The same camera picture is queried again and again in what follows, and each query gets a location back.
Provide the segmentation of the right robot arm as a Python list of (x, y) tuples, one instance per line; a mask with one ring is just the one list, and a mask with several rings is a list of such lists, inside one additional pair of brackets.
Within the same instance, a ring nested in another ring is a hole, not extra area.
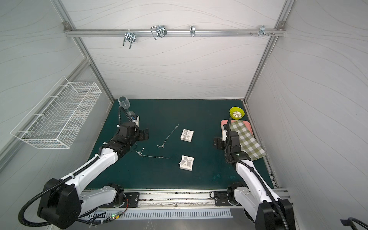
[(234, 166), (243, 183), (234, 183), (227, 190), (228, 203), (242, 206), (257, 230), (295, 230), (291, 202), (281, 199), (256, 170), (250, 156), (241, 150), (236, 131), (226, 128), (222, 138), (215, 138), (216, 147), (224, 150), (225, 161)]

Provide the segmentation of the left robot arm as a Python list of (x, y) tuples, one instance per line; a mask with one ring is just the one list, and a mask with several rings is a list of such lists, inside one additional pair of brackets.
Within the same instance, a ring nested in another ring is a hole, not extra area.
[(64, 230), (100, 206), (127, 206), (124, 188), (108, 184), (86, 192), (86, 187), (105, 169), (122, 159), (137, 141), (149, 139), (149, 130), (140, 130), (137, 122), (125, 122), (109, 142), (83, 166), (61, 179), (52, 178), (43, 191), (20, 209), (18, 221), (27, 227), (54, 225)]

